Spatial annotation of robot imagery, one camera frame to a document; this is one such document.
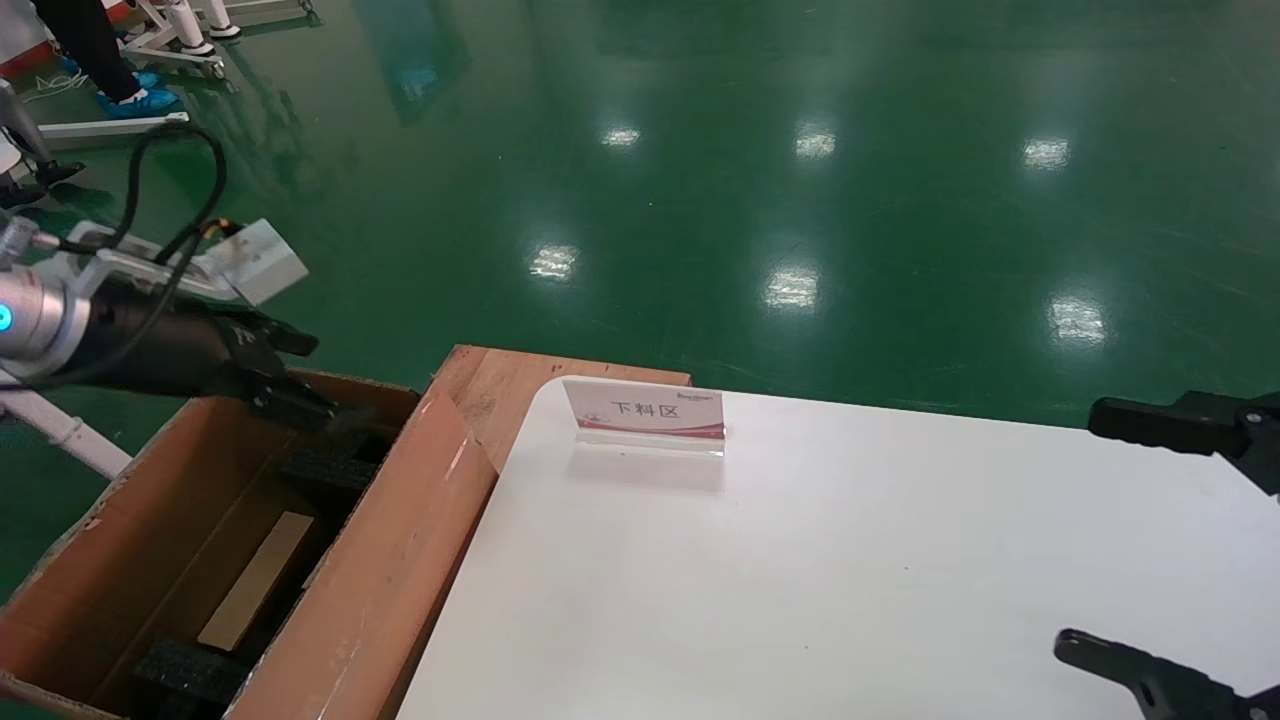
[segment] wooden board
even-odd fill
[[[284,574],[289,560],[302,546],[312,523],[312,518],[297,512],[280,515],[266,539],[257,547],[253,559],[248,561],[248,566],[214,611],[214,616],[205,624],[205,629],[200,632],[197,641],[228,652],[236,650],[280,575]]]
[[[502,473],[534,395],[548,380],[562,375],[691,384],[689,373],[458,345],[440,366],[431,387],[453,398],[471,432],[489,454],[489,461]]]

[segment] white table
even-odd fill
[[[525,420],[403,720],[1139,720],[1079,628],[1280,682],[1280,507],[1220,459],[727,393],[723,464]]]

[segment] open cardboard box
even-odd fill
[[[228,716],[392,716],[497,473],[443,393],[302,375],[396,441]],[[237,401],[183,406],[0,611],[0,694],[134,712],[152,642],[195,641],[280,514],[311,510],[275,470],[314,442]]]

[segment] person's leg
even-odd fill
[[[36,14],[54,33],[63,50],[79,64],[108,100],[120,102],[142,90],[120,58],[120,49],[115,45],[115,28],[111,27],[101,0],[32,3],[36,5]]]

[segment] white metal leg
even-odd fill
[[[17,379],[0,370],[0,382]],[[0,393],[0,415],[5,411],[45,433],[50,445],[61,447],[106,479],[114,479],[133,461],[128,452],[111,443],[79,418],[72,418],[35,392]]]
[[[86,140],[93,137],[116,137],[127,135],[142,135],[148,129],[165,123],[189,123],[191,115],[187,113],[169,113],[163,118],[136,118],[132,120],[102,120],[96,123],[59,123],[40,126],[40,132],[45,140]]]
[[[209,26],[210,37],[216,40],[230,40],[244,32],[232,23],[230,17],[227,14],[227,5],[223,4],[223,0],[205,0],[205,5],[207,12],[201,14]]]

